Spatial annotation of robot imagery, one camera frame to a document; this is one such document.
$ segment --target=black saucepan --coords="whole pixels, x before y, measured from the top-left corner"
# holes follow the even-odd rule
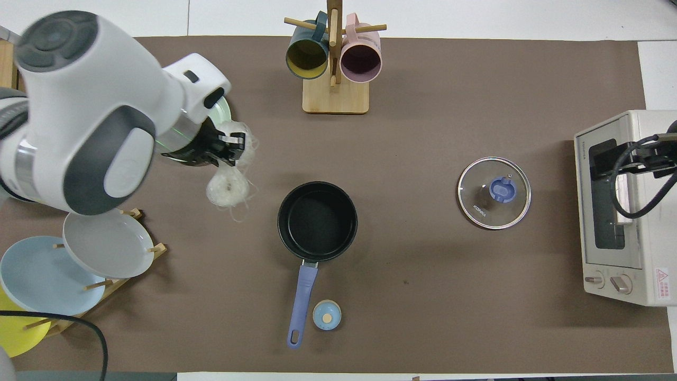
[[[357,211],[348,194],[336,185],[308,182],[284,198],[278,212],[278,231],[287,249],[303,259],[287,335],[287,345],[298,348],[318,262],[341,255],[353,243]]]

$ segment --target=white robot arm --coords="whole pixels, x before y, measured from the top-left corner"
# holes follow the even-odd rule
[[[198,54],[162,69],[109,21],[67,11],[30,26],[15,57],[28,98],[0,89],[0,187],[15,198],[100,214],[139,187],[154,151],[233,165],[244,149],[207,118],[230,83]]]

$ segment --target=light blue plate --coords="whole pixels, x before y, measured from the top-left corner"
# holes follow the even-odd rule
[[[341,322],[341,308],[333,300],[322,300],[313,309],[313,322],[318,328],[330,331]]]
[[[0,283],[10,299],[28,311],[77,315],[94,307],[105,287],[85,286],[104,278],[88,273],[66,252],[59,237],[38,236],[13,244],[0,260]]]

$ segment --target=pink mug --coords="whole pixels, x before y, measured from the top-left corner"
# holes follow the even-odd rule
[[[341,49],[341,72],[352,82],[372,81],[381,70],[380,37],[378,32],[355,32],[355,28],[369,26],[359,22],[357,14],[348,15],[346,37]]]

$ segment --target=brown paper mat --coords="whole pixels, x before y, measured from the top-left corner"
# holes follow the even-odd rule
[[[230,78],[235,119],[261,145],[246,220],[206,199],[212,167],[155,160],[128,202],[170,247],[87,318],[110,369],[273,372],[672,372],[664,308],[586,294],[573,135],[644,108],[633,42],[384,39],[364,116],[306,115],[284,65],[286,37],[140,41],[163,65],[198,52]],[[486,231],[456,206],[456,182],[485,156],[513,160],[533,187],[524,221]],[[276,230],[295,186],[343,188],[359,216],[354,244],[320,264],[311,306],[330,298],[341,326],[308,320],[287,349],[301,261]],[[64,215],[9,202],[0,249],[59,235]],[[18,369],[96,369],[72,328],[15,359]]]

